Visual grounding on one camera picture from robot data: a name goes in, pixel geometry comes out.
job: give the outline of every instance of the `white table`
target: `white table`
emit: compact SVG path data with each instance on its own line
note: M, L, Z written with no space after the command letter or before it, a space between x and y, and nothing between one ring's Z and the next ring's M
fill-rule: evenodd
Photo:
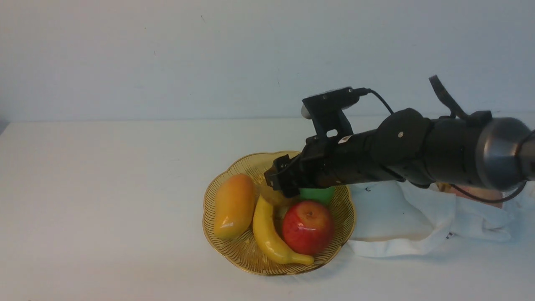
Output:
M535 126L535 115L515 116ZM350 120L359 132L383 118ZM299 151L313 133L305 119L10 124L0 136L0 300L535 298L534 212L504 244L454 237L395 259L344 247L300 276L234 267L202 232L207 185L244 155Z

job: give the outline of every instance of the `gold basket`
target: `gold basket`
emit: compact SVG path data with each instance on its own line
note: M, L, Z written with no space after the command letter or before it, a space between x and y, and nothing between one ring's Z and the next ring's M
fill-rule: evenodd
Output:
M256 185L264 184L264 172L272 166L273 160L286 154L294 157L299 152L257 153L245 156L215 178L204 195L203 230L206 239L217 252L232 264L253 274L265 276L296 275L321 268L338 254L355 229L356 212L349 189L346 186L337 186L334 197L328 206L334 218L334 238L322 253L314 256L314 264L312 265L280 265L269 260L256 244L251 226L237 239L220 239L213 234L215 197L222 183L233 175L247 174Z

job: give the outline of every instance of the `apple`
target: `apple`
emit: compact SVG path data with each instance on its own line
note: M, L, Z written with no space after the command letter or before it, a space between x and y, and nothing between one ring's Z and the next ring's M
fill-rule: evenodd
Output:
M315 255L329 246L333 239L334 221L331 212L315 201L299 202L284 216L282 236L295 252Z

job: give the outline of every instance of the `white towel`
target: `white towel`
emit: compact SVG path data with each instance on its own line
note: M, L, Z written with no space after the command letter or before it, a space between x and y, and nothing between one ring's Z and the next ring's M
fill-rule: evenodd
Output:
M351 185L357 210L355 232L348 241L357 255L391 257L427 254L453 234L505 242L508 224L519 210L535 208L535 184L502 209L410 183L381 182Z

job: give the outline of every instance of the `black cable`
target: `black cable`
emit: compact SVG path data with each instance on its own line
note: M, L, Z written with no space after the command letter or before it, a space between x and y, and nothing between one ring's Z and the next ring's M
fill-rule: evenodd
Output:
M513 192L511 195L509 195L508 197L505 197L505 198L501 198L501 199L498 199L498 200L487 200L487 199L484 199L484 198L480 198L480 197L477 197L473 194L471 194L470 192L460 188L459 186L457 185L454 185L454 184L450 184L453 188L457 189L459 192L461 192L462 194L466 195L467 197L469 198L473 198L477 201L480 201L480 202L483 202L483 203L486 203L486 204L499 204L499 203L503 203L503 202L507 202L509 200L512 200L514 197L516 197L517 195L519 195L522 190L524 190L524 187L526 186L526 183L527 181L524 181L522 183L522 185L520 185L516 190L515 192Z
M392 109L390 108L390 106L388 105L388 103L386 103L386 101L381 97L381 95L379 95L379 93L375 92L374 90L372 89L368 89L368 91L375 95L375 97L377 97L386 107L386 109L390 112L390 114L394 114L394 111L392 111Z

